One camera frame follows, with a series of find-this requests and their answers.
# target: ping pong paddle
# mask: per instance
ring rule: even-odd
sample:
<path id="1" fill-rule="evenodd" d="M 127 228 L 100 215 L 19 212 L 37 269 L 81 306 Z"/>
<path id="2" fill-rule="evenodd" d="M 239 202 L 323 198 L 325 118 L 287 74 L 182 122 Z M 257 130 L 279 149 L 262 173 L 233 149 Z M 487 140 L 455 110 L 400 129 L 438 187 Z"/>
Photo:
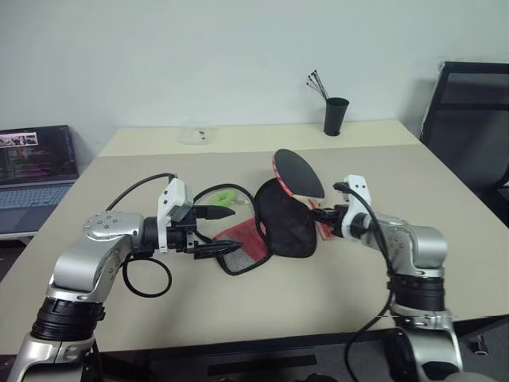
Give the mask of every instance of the ping pong paddle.
<path id="1" fill-rule="evenodd" d="M 279 185 L 289 197 L 304 203 L 309 209 L 317 209 L 325 198 L 324 187 L 313 168 L 300 155 L 280 149 L 272 157 L 272 167 Z M 323 240 L 333 238 L 327 225 L 317 223 Z"/>

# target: laptop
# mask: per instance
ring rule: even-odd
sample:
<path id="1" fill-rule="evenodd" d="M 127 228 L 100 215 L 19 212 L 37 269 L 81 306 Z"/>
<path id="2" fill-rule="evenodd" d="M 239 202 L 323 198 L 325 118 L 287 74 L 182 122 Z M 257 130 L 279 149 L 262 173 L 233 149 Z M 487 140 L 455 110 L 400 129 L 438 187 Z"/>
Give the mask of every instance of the laptop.
<path id="1" fill-rule="evenodd" d="M 0 238 L 35 235 L 77 178 L 69 126 L 0 131 Z"/>

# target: green object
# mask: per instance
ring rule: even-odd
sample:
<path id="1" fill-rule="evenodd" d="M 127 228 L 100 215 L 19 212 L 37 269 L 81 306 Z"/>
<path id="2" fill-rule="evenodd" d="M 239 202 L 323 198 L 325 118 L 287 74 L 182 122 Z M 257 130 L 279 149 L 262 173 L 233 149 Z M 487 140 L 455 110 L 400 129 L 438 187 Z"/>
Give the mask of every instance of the green object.
<path id="1" fill-rule="evenodd" d="M 219 207 L 229 207 L 233 205 L 234 201 L 235 190 L 225 189 L 224 191 L 219 191 L 213 197 L 211 197 L 208 203 L 210 205 L 218 205 Z"/>

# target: chair backrest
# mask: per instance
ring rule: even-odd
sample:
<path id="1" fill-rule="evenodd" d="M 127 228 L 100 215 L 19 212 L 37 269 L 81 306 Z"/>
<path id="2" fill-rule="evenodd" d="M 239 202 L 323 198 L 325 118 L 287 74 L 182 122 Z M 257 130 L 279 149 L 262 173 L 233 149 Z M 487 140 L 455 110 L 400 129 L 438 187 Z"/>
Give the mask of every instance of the chair backrest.
<path id="1" fill-rule="evenodd" d="M 509 180 L 509 64 L 445 62 L 421 140 L 475 191 Z"/>

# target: laptop keyboard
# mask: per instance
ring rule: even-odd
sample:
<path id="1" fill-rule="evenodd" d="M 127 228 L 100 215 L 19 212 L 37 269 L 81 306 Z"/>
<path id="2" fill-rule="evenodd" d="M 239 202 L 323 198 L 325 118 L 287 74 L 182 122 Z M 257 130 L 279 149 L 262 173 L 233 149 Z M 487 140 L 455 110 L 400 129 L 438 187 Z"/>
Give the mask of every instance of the laptop keyboard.
<path id="1" fill-rule="evenodd" d="M 58 205 L 70 187 L 66 185 L 39 189 L 0 191 L 0 209 L 20 209 L 45 205 Z"/>

